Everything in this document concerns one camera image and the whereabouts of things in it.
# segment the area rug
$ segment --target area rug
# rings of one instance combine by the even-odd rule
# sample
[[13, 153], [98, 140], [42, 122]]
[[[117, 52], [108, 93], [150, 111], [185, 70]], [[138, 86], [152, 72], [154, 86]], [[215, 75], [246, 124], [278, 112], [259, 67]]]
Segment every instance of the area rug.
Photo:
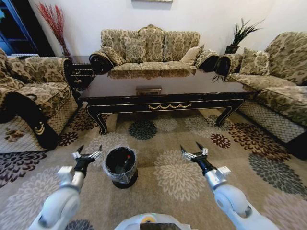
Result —
[[209, 149], [208, 160], [226, 165], [229, 184], [282, 230], [307, 229], [307, 163], [240, 114], [214, 126], [218, 110], [119, 114], [116, 129], [104, 136], [80, 109], [49, 152], [0, 154], [0, 229], [27, 229], [49, 194], [59, 187], [57, 171], [74, 165], [71, 153], [103, 146], [107, 154], [128, 146], [138, 154], [139, 177], [128, 189], [116, 188], [104, 173], [103, 157], [91, 164], [81, 191], [81, 208], [67, 230], [112, 230], [141, 213], [169, 214], [193, 229], [235, 229], [217, 207], [197, 164], [184, 160], [180, 145]]

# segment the black trash can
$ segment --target black trash can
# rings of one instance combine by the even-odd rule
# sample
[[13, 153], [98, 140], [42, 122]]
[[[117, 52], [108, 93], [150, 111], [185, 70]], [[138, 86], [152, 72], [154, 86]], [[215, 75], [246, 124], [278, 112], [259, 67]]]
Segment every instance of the black trash can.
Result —
[[117, 188], [129, 188], [138, 178], [137, 155], [127, 147], [110, 151], [103, 162], [103, 168]]

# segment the sofa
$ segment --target sofa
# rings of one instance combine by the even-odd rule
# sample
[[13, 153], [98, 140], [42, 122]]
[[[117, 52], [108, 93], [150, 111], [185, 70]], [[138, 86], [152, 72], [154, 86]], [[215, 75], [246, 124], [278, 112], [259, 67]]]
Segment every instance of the sofa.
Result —
[[0, 50], [0, 153], [50, 150], [77, 109], [71, 61], [7, 57]]
[[[126, 58], [125, 39], [143, 39], [146, 42], [146, 57], [141, 63], [129, 62]], [[90, 63], [95, 74], [103, 74], [110, 70], [168, 70], [196, 68], [213, 71], [218, 59], [216, 52], [201, 52], [195, 65], [187, 65], [180, 60], [186, 52], [200, 42], [200, 34], [194, 31], [163, 31], [148, 25], [138, 31], [106, 29], [101, 31], [101, 48], [90, 55]], [[122, 62], [113, 61], [104, 52], [105, 47], [113, 48], [123, 58]]]
[[241, 54], [221, 56], [216, 72], [256, 90], [240, 111], [299, 155], [307, 139], [307, 33], [282, 33], [264, 51], [269, 54], [268, 76], [240, 74]]

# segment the coffee table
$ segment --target coffee table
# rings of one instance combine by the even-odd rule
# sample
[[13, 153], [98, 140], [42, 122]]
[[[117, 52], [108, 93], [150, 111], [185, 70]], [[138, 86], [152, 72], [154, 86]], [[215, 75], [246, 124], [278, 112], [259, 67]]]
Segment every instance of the coffee table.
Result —
[[225, 108], [216, 120], [221, 126], [256, 91], [215, 76], [200, 69], [110, 71], [97, 75], [79, 100], [88, 102], [101, 135], [107, 131], [101, 114]]

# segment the red object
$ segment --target red object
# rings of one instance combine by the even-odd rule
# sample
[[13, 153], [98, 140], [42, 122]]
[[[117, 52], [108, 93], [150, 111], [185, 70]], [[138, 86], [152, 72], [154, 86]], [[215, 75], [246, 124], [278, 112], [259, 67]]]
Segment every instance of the red object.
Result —
[[42, 3], [40, 3], [39, 5], [36, 4], [36, 6], [43, 18], [46, 20], [46, 22], [52, 29], [54, 36], [57, 38], [60, 45], [62, 46], [64, 55], [70, 57], [71, 54], [66, 47], [63, 36], [65, 20], [62, 8], [59, 8], [57, 5], [52, 7], [52, 5], [47, 6], [46, 4]]

